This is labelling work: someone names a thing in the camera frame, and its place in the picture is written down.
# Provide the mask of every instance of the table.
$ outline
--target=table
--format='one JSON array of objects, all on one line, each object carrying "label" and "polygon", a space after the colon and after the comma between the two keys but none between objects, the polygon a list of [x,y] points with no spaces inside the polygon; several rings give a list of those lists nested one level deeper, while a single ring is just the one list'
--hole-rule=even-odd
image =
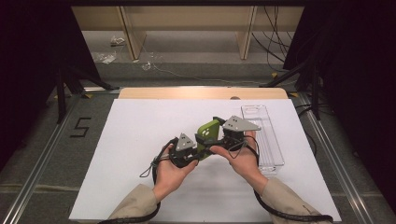
[{"label": "table", "polygon": [[[181,92],[184,93],[180,95],[181,99],[172,99]],[[242,100],[228,100],[233,96]],[[150,160],[158,152],[149,149],[136,152],[134,149],[156,148],[180,130],[191,135],[195,132],[196,123],[202,123],[212,116],[230,116],[235,111],[240,111],[240,106],[244,104],[267,106],[285,158],[285,166],[276,177],[291,186],[319,211],[330,214],[335,221],[339,221],[337,209],[304,136],[301,123],[283,90],[202,87],[122,90],[120,99],[112,106],[70,218],[81,222],[104,219],[137,182],[152,185],[151,178],[141,179],[138,176],[149,167]],[[148,133],[156,137],[150,137],[150,141],[141,141]],[[255,200],[251,187],[229,168],[226,160],[209,157],[201,161],[179,190],[163,200],[162,208],[153,221],[270,221],[269,215]]]}]

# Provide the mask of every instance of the white paper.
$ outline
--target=white paper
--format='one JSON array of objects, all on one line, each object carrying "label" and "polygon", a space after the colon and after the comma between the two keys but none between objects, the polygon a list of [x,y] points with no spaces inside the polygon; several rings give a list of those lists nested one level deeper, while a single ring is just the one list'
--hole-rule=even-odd
[{"label": "white paper", "polygon": [[[107,219],[139,183],[139,176],[170,139],[197,129],[217,116],[241,116],[241,105],[265,105],[284,167],[276,175],[322,214],[340,221],[301,123],[290,100],[115,100],[70,219]],[[162,202],[157,222],[270,221],[253,190],[220,156],[201,161],[182,186]]]}]

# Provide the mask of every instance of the green object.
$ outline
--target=green object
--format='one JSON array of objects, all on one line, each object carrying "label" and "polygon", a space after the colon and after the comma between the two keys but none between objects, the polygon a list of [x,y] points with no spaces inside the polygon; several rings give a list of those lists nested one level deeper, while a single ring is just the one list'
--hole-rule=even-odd
[{"label": "green object", "polygon": [[[198,129],[197,134],[202,136],[205,140],[212,139],[217,141],[219,137],[219,127],[220,127],[220,122],[216,119],[213,119],[212,121],[202,125]],[[198,143],[197,151],[201,152],[204,149],[205,146]],[[208,156],[209,155],[206,154],[204,157],[201,158],[201,160],[205,159]]]}]

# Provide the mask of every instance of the person's right hand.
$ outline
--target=person's right hand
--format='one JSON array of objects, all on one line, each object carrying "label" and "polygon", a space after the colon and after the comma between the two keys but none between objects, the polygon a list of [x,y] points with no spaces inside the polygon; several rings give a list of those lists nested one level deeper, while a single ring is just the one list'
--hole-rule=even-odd
[{"label": "person's right hand", "polygon": [[[247,144],[256,150],[256,132],[245,132]],[[262,194],[268,179],[262,175],[257,165],[256,156],[250,149],[243,147],[241,151],[228,151],[224,147],[213,146],[210,148],[215,154],[218,154],[229,161],[237,174],[241,175],[258,193]]]}]

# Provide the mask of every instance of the wooden edge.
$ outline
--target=wooden edge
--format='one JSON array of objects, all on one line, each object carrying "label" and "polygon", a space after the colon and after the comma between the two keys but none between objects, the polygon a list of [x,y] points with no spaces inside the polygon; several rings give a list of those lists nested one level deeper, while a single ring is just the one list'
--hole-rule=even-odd
[{"label": "wooden edge", "polygon": [[142,87],[124,88],[119,99],[288,99],[280,88]]}]

